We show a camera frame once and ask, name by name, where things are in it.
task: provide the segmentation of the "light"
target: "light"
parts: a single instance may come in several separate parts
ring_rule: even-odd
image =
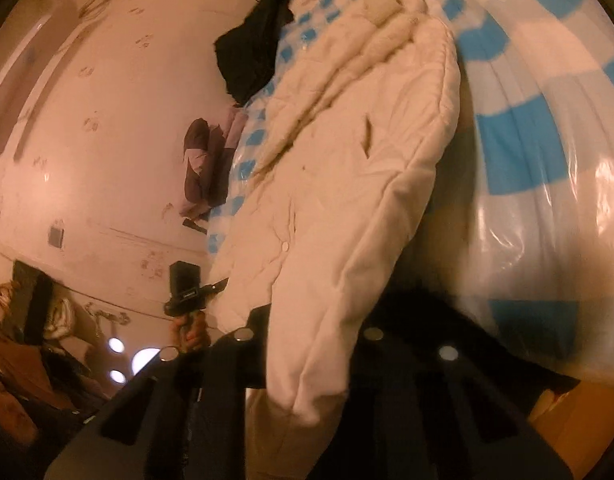
[[[125,351],[124,343],[117,337],[111,337],[108,341],[108,345],[110,349],[117,354],[122,354]]]
[[[110,371],[110,379],[114,381],[114,383],[118,383],[118,384],[125,384],[127,382],[127,379],[125,378],[125,376],[118,370]]]
[[[134,375],[141,371],[160,351],[159,348],[143,348],[140,352],[136,352],[132,359],[132,372]]]

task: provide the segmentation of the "white dot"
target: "white dot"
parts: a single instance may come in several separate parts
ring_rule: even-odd
[[[118,370],[110,371],[110,379],[114,381],[114,383],[118,383],[118,384],[125,384],[127,382],[127,379],[125,378],[125,376]]]
[[[108,345],[117,354],[122,354],[125,351],[124,343],[117,337],[110,338],[110,340],[108,341]]]
[[[445,361],[456,361],[458,359],[458,351],[453,346],[443,346],[439,349],[440,358]]]
[[[136,355],[132,358],[132,372],[136,375],[139,371],[151,361],[161,349],[159,348],[143,348],[140,352],[136,352]]]

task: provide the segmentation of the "beige fabric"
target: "beige fabric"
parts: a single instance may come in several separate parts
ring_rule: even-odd
[[[329,443],[360,324],[417,229],[453,136],[453,38],[421,9],[421,0],[355,2],[301,53],[267,108],[256,178],[209,276],[229,277],[209,304],[223,332],[272,303],[268,389],[248,401],[249,478],[304,478]]]

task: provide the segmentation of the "brown surface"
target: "brown surface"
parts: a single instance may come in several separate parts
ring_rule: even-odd
[[[614,388],[580,383],[533,427],[580,480],[614,437]]]

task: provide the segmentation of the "person's hand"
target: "person's hand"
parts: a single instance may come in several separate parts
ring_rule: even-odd
[[[207,322],[203,311],[193,316],[185,314],[172,320],[170,326],[172,344],[183,351],[205,348],[210,345]]]

